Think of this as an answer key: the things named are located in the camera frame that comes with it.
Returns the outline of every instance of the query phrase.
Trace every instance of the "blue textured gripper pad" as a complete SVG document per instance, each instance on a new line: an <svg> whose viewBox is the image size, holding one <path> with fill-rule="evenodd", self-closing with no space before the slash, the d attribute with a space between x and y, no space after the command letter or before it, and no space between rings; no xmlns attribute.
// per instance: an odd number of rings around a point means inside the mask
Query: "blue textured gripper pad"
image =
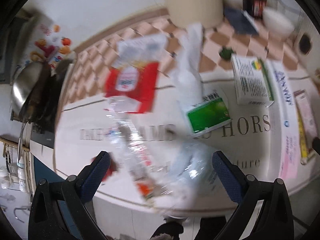
<svg viewBox="0 0 320 240"><path fill-rule="evenodd" d="M92 200L96 193L103 177L110 167L110 155L105 152L104 156L93 168L87 179L84 181L80 188L80 199L82 203L87 203Z"/></svg>
<svg viewBox="0 0 320 240"><path fill-rule="evenodd" d="M232 174L231 170L220 158L218 152L215 152L212 156L212 166L216 171L226 192L228 193L229 198L233 202L240 204L243 198L241 184L237 181L236 177Z"/></svg>

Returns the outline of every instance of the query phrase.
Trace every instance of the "black pants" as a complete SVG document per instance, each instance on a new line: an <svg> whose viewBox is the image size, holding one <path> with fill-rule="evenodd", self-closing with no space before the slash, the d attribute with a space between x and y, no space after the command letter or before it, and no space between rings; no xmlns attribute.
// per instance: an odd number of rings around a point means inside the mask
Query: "black pants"
<svg viewBox="0 0 320 240"><path fill-rule="evenodd" d="M195 240L213 240L226 223L226 217L202 218L200 221L200 229ZM182 233L182 225L177 222L169 222L159 226L152 237L167 234L170 235L173 240L180 240L179 234Z"/></svg>

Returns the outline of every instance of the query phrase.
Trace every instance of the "barcode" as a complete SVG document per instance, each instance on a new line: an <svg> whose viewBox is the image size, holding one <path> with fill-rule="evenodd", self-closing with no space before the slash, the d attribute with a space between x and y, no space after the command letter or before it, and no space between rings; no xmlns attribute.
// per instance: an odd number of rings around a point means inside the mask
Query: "barcode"
<svg viewBox="0 0 320 240"><path fill-rule="evenodd" d="M241 80L242 91L244 93L249 92L247 79L245 77L240 77L240 80Z"/></svg>
<svg viewBox="0 0 320 240"><path fill-rule="evenodd" d="M256 101L250 101L249 105L265 105L266 102L256 102Z"/></svg>

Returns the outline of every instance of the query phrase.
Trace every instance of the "white box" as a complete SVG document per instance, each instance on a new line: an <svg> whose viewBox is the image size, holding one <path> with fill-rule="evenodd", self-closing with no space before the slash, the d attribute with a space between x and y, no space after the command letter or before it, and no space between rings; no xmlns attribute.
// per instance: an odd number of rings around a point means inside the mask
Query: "white box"
<svg viewBox="0 0 320 240"><path fill-rule="evenodd" d="M273 97L263 62L257 57L232 55L232 64L238 104L269 107Z"/></svg>
<svg viewBox="0 0 320 240"><path fill-rule="evenodd" d="M268 179L297 176L300 135L293 91L281 61L266 60L274 103L269 107L271 149Z"/></svg>

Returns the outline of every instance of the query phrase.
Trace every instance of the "beige cylinder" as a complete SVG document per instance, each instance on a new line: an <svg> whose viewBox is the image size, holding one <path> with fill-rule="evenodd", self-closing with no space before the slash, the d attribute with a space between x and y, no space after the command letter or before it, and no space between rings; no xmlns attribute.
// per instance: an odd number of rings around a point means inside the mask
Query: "beige cylinder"
<svg viewBox="0 0 320 240"><path fill-rule="evenodd" d="M170 19L177 27L201 22L204 28L216 27L223 20L222 0L165 0Z"/></svg>

